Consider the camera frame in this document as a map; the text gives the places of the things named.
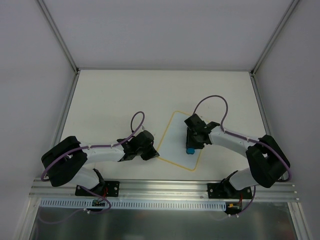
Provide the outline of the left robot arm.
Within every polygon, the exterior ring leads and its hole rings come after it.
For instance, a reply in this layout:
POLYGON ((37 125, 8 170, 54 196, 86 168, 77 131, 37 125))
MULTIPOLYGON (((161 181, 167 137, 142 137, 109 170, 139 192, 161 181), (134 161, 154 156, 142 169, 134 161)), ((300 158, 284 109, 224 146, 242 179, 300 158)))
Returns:
POLYGON ((108 184, 99 170, 85 165, 132 161, 136 157, 148 161, 159 156, 154 148, 154 136, 147 130, 107 145, 85 145, 75 136, 69 136, 41 157, 42 180, 49 181, 52 187, 74 184, 77 196, 106 196, 108 184))

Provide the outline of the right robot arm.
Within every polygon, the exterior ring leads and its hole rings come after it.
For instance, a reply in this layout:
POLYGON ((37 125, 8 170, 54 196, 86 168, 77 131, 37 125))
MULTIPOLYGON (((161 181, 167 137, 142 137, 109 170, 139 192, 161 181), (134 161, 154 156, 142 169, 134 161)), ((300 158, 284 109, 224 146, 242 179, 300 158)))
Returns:
POLYGON ((184 122, 188 154, 202 150, 206 145, 216 145, 238 153, 248 161, 248 168, 234 171, 209 190, 211 198, 235 198, 242 190, 257 185, 270 188, 290 171, 290 162, 270 135, 245 137, 217 122, 206 123, 195 113, 184 122))

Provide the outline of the yellow-framed small whiteboard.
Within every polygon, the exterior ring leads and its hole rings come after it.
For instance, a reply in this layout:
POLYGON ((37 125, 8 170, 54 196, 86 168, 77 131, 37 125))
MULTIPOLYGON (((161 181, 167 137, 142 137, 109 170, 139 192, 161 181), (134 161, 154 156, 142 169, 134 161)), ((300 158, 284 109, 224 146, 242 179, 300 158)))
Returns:
POLYGON ((195 154, 186 153, 187 125, 185 120, 189 116, 181 111, 173 112, 159 142, 157 152, 160 160, 192 172, 197 168, 202 151, 196 149, 195 154))

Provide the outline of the blue foam whiteboard eraser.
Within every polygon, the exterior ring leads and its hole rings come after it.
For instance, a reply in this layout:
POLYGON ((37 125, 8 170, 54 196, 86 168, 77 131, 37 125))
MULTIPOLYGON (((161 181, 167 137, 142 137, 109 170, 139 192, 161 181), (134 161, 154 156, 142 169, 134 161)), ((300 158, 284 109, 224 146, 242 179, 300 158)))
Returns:
POLYGON ((188 147, 188 148, 186 149, 186 153, 187 153, 188 155, 194 155, 194 154, 196 153, 196 150, 195 150, 194 148, 188 147))

